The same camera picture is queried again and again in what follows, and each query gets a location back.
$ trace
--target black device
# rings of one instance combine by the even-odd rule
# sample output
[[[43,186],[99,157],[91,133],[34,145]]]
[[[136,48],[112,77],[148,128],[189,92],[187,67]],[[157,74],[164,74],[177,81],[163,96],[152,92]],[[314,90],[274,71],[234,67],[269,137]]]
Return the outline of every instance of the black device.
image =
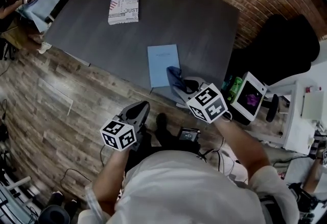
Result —
[[[190,140],[196,142],[200,137],[201,131],[196,128],[181,128],[178,133],[179,140]]]

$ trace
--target person in background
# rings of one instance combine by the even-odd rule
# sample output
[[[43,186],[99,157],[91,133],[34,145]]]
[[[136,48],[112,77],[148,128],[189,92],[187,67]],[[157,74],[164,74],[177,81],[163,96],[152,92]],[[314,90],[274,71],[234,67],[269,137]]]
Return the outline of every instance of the person in background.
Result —
[[[42,42],[39,44],[30,38],[39,33],[28,25],[19,21],[19,14],[15,12],[23,4],[23,0],[0,0],[0,37],[19,50],[38,50],[43,54],[51,45]]]
[[[164,142],[164,135],[168,140],[172,136],[166,116],[159,114],[156,136],[164,132],[158,138],[161,149],[132,168],[127,165],[135,151],[113,151],[97,179],[86,187],[91,209],[80,213],[78,224],[298,223],[295,197],[270,165],[261,144],[234,122],[218,118],[214,125],[247,169],[247,188],[238,187],[194,152],[174,148],[183,140],[177,146]],[[124,171],[125,188],[117,201]]]

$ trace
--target shoe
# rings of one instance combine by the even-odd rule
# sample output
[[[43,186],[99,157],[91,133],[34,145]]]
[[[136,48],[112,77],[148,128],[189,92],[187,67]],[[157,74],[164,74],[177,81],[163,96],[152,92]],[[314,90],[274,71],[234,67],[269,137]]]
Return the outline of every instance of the shoe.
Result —
[[[39,53],[40,54],[44,54],[48,49],[50,49],[52,47],[51,44],[46,43],[46,42],[42,42],[41,44],[41,49],[39,49]]]
[[[165,113],[160,113],[155,122],[157,123],[157,129],[166,129],[167,127],[167,116]]]

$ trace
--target wooden floor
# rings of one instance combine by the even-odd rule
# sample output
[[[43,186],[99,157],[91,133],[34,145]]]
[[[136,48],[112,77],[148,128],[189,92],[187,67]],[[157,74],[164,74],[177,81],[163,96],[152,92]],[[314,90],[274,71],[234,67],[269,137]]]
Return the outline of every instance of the wooden floor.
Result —
[[[9,61],[0,61],[0,72]],[[17,174],[31,176],[45,203],[51,192],[61,190],[60,180],[68,168],[79,170],[94,180],[102,168],[99,133],[103,123],[119,114],[123,107],[140,101],[150,102],[146,125],[155,130],[155,117],[164,112],[168,129],[177,134],[180,126],[197,127],[199,140],[207,150],[219,147],[222,138],[212,127],[192,117],[174,103],[133,86],[97,67],[86,67],[61,50],[44,55],[20,52],[6,73],[0,88],[8,100],[6,123],[10,140],[6,142],[17,167]],[[107,160],[110,149],[104,148]],[[84,198],[89,181],[69,171],[62,181],[67,197]]]

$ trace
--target green object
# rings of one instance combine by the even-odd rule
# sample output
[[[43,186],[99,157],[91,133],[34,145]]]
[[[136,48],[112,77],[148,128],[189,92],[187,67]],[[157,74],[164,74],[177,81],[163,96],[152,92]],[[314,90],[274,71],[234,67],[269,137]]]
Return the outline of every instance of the green object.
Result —
[[[236,77],[233,83],[233,86],[230,88],[229,92],[228,92],[228,97],[227,100],[231,101],[237,94],[237,92],[240,89],[240,86],[243,82],[243,79],[241,79],[240,77]]]

